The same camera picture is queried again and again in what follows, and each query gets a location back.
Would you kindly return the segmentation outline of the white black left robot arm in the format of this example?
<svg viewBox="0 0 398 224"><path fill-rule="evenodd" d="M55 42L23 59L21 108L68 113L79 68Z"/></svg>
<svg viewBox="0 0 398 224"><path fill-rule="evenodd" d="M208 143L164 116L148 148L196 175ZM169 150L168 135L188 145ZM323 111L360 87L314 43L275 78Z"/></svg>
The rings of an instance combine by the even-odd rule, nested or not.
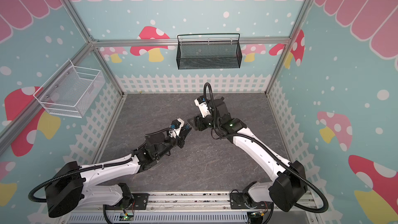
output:
<svg viewBox="0 0 398 224"><path fill-rule="evenodd" d="M88 166L80 166L75 161L67 163L45 186L49 217L61 217L90 205L132 206L134 197L125 183L111 186L102 186L102 183L153 168L163 156L169 156L173 148L183 148L191 129L187 124L178 130L165 129L148 135L131 154L112 161Z"/></svg>

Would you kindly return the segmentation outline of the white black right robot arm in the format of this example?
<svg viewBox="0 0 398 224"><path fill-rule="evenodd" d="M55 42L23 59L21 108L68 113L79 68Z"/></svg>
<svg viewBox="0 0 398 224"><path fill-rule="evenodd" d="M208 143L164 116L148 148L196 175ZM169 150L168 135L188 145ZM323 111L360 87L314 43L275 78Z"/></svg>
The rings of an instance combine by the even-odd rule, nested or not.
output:
<svg viewBox="0 0 398 224"><path fill-rule="evenodd" d="M282 211L290 211L308 190L307 185L294 176L294 173L305 176L304 167L269 149L244 122L232 118L223 98L211 101L200 96L194 103L200 114L189 121L197 131L210 128L225 137L251 156L270 178L268 183L255 181L243 190L246 205L252 208L256 203L273 202Z"/></svg>

